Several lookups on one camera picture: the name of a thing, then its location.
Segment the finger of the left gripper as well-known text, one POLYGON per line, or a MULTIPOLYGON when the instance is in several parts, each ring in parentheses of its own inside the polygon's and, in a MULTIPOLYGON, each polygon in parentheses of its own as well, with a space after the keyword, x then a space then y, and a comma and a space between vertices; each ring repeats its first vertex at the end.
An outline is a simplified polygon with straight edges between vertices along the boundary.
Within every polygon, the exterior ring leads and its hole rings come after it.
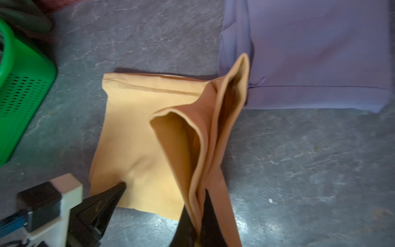
POLYGON ((67 247, 98 247, 114 210, 126 190, 126 182, 86 198, 70 212, 67 247))

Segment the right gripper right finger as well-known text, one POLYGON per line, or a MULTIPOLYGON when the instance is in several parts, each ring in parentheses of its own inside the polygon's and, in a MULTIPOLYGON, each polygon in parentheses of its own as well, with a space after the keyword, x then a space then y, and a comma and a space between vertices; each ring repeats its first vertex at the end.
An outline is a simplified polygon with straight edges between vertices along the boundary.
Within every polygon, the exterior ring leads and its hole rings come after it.
POLYGON ((200 239, 203 247, 227 247, 208 190, 205 190, 204 214, 200 239))

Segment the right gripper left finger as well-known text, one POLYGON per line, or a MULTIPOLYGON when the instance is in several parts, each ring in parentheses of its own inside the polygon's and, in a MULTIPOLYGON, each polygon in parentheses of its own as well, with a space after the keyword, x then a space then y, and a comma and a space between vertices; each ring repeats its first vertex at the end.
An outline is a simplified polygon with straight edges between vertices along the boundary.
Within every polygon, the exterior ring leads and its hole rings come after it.
POLYGON ((196 231, 190 220, 186 207, 183 208, 179 224, 169 247, 194 247, 196 231))

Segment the yellow skirt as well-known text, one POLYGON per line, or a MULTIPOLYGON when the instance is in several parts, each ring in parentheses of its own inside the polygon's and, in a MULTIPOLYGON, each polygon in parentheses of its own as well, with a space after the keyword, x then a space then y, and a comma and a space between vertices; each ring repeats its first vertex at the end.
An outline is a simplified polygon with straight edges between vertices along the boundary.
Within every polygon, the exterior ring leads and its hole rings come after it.
POLYGON ((198 233, 210 197, 229 247, 241 246, 221 169, 247 95, 250 61, 242 54, 222 77, 200 81, 159 74, 107 73, 107 107, 91 166, 91 195, 118 182, 118 206, 178 220, 183 210, 198 233))

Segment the green plastic basket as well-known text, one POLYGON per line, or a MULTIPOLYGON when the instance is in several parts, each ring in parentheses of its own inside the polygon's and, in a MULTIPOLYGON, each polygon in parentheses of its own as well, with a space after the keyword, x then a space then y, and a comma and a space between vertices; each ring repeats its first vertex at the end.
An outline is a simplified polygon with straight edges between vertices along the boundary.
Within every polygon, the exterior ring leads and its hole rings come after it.
POLYGON ((24 34, 1 20, 1 165, 6 164, 57 76, 24 34))

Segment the lavender skirt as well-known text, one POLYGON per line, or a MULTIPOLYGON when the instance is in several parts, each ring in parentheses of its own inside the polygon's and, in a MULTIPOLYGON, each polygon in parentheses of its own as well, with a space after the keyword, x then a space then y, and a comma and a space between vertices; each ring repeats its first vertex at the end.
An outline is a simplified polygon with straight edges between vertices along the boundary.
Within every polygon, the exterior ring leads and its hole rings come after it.
POLYGON ((219 74, 250 59, 247 109, 379 112, 392 90, 389 1, 226 1, 219 74))

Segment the dark green skirt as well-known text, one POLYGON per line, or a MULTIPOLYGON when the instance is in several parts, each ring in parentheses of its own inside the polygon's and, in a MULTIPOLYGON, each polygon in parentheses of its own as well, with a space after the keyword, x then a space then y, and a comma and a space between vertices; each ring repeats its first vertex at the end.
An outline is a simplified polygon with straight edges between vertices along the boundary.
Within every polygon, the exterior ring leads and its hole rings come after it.
POLYGON ((1 0, 1 19, 17 28, 34 33, 48 33, 51 20, 33 1, 1 0))

